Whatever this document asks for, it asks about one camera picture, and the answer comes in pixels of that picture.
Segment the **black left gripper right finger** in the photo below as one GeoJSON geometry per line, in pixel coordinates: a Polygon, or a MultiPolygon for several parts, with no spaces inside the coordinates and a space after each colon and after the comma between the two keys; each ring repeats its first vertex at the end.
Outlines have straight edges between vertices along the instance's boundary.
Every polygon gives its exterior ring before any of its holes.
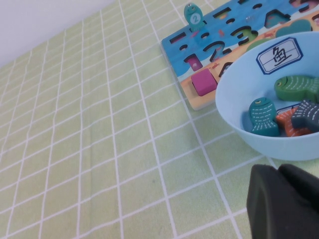
{"type": "Polygon", "coordinates": [[[297,193],[319,212],[319,178],[292,164],[282,164],[278,168],[297,193]]]}

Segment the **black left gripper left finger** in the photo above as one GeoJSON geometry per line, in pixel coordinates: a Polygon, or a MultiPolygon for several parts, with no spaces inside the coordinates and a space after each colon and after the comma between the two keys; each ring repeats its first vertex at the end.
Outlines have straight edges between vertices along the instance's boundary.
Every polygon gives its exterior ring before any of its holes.
{"type": "Polygon", "coordinates": [[[252,166],[246,208],[254,239],[319,237],[319,213],[270,165],[252,166]]]}

